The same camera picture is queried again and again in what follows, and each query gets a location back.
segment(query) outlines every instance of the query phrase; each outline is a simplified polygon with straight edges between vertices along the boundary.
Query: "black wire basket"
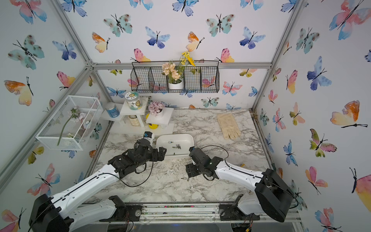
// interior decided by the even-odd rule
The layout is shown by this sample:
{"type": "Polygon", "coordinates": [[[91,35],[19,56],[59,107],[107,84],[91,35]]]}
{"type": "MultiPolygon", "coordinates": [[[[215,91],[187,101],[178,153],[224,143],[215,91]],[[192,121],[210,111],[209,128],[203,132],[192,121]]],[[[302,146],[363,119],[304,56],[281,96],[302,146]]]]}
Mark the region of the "black wire basket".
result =
{"type": "Polygon", "coordinates": [[[202,65],[200,61],[195,61],[196,67],[186,66],[182,74],[183,89],[169,89],[169,79],[162,74],[163,63],[165,62],[132,62],[131,90],[138,93],[163,94],[219,92],[219,61],[207,61],[208,65],[202,65]]]}

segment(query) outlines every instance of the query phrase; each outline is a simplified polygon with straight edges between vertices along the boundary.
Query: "white mesh box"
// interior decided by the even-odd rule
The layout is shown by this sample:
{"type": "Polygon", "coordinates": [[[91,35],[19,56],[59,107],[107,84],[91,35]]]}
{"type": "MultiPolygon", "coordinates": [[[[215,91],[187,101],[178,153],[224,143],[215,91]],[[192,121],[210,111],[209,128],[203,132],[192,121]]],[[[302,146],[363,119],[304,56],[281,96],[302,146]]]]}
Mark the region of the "white mesh box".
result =
{"type": "Polygon", "coordinates": [[[70,95],[63,102],[36,138],[49,149],[82,151],[103,113],[103,108],[98,98],[94,97],[70,95]],[[73,107],[77,107],[79,113],[86,113],[86,117],[78,122],[74,119],[68,121],[73,107]],[[62,138],[57,146],[62,129],[62,138]]]}

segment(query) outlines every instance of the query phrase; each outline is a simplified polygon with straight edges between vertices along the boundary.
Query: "white marble surface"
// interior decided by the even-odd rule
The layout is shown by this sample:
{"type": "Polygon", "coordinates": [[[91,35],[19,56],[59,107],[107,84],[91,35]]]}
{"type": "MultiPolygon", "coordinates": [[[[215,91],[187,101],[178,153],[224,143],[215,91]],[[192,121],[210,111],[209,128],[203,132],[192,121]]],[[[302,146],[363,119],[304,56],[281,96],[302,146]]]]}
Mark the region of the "white marble surface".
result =
{"type": "MultiPolygon", "coordinates": [[[[178,109],[174,110],[174,134],[190,134],[196,147],[207,145],[222,146],[229,152],[227,161],[242,165],[251,170],[265,171],[269,166],[262,145],[255,130],[248,110],[209,110],[178,109]],[[231,112],[241,130],[241,136],[235,140],[225,140],[217,122],[217,114],[231,112]]],[[[110,134],[98,159],[95,170],[101,168],[112,157],[122,154],[133,145],[140,136],[110,134]]],[[[204,149],[211,158],[226,157],[226,152],[217,147],[204,149]]],[[[107,186],[87,202],[96,203],[110,196],[118,195],[124,202],[199,202],[199,201],[234,201],[248,190],[240,185],[226,181],[207,181],[202,175],[189,181],[185,165],[191,159],[173,159],[154,163],[150,178],[138,187],[127,187],[120,181],[107,186]]],[[[129,185],[142,183],[149,175],[152,163],[147,163],[147,170],[141,174],[131,173],[123,181],[129,185]]]]}

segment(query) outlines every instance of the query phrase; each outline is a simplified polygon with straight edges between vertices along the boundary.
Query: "beige glove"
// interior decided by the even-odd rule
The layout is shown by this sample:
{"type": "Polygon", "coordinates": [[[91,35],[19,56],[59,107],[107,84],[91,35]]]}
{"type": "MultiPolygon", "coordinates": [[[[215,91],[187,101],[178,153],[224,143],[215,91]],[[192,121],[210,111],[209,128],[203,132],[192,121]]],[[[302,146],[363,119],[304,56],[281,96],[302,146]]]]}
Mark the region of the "beige glove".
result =
{"type": "Polygon", "coordinates": [[[241,135],[241,131],[231,113],[229,114],[218,114],[217,119],[223,132],[223,137],[228,139],[235,139],[241,135]]]}

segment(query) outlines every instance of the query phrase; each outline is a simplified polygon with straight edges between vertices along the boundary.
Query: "blue can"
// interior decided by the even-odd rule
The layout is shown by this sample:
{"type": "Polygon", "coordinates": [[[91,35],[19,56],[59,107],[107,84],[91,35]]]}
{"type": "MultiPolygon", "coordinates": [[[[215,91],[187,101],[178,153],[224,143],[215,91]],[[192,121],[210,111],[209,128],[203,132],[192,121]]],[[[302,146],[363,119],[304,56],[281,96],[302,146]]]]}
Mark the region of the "blue can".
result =
{"type": "Polygon", "coordinates": [[[106,104],[106,110],[111,118],[116,118],[120,115],[120,111],[118,111],[115,103],[113,102],[109,102],[106,104]]]}

